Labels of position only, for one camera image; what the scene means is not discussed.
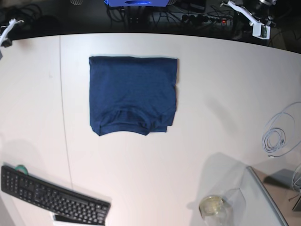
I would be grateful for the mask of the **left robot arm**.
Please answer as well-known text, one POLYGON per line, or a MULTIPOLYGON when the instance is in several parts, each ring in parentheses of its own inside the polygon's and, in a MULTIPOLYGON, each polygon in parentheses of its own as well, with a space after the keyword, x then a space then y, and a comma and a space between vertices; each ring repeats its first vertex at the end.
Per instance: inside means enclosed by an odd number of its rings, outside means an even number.
POLYGON ((231 31, 233 40, 244 36, 271 40, 271 29, 293 10, 290 0, 224 0, 220 6, 234 12, 231 31))

